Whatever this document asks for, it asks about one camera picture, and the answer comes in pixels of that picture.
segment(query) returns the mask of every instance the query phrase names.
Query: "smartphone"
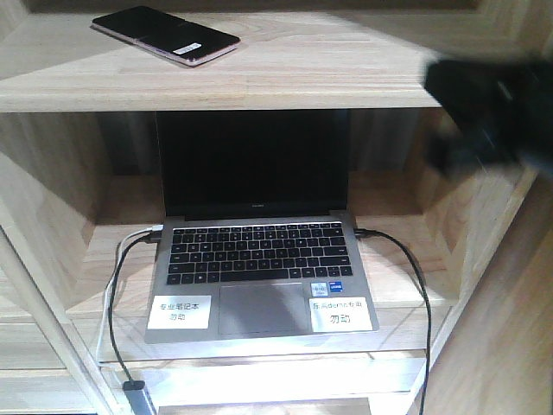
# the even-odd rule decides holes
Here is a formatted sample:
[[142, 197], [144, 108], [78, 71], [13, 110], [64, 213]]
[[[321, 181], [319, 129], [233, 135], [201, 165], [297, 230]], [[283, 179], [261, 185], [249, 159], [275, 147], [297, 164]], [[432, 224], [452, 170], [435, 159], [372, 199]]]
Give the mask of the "smartphone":
[[240, 38], [146, 6], [92, 20], [93, 29], [196, 67], [235, 49]]

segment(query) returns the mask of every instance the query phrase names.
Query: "laptop screen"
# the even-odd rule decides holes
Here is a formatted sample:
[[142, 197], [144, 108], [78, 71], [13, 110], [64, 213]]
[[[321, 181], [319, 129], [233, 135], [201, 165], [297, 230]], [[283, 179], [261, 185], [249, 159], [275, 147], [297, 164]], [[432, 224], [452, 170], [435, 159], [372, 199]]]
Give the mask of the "laptop screen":
[[169, 216], [346, 208], [348, 110], [158, 112], [156, 124]]

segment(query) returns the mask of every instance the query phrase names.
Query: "wooden shelf board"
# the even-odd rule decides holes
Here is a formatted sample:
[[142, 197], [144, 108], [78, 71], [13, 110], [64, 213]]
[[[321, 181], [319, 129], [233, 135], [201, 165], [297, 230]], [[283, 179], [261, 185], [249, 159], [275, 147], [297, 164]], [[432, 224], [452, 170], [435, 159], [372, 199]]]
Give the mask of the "wooden shelf board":
[[183, 67], [89, 28], [95, 14], [29, 15], [0, 43], [0, 111], [437, 106], [433, 54], [339, 11], [187, 13], [242, 39]]

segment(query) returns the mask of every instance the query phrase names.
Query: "intel sticker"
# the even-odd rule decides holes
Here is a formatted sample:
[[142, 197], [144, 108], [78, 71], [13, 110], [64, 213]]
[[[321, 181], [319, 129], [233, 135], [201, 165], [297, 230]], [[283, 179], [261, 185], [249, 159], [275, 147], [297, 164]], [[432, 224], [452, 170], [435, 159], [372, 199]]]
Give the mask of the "intel sticker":
[[342, 292], [344, 290], [341, 281], [331, 281], [328, 283], [328, 286], [330, 287], [330, 292]]
[[313, 297], [328, 297], [327, 283], [311, 283]]

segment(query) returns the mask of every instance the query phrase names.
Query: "white label card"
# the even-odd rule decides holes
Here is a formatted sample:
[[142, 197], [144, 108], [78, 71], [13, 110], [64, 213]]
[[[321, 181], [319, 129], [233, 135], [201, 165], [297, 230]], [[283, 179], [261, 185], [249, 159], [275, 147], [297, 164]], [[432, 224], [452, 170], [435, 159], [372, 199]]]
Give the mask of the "white label card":
[[310, 298], [309, 308], [315, 333], [372, 330], [364, 297]]
[[211, 296], [155, 296], [148, 329], [207, 329]]

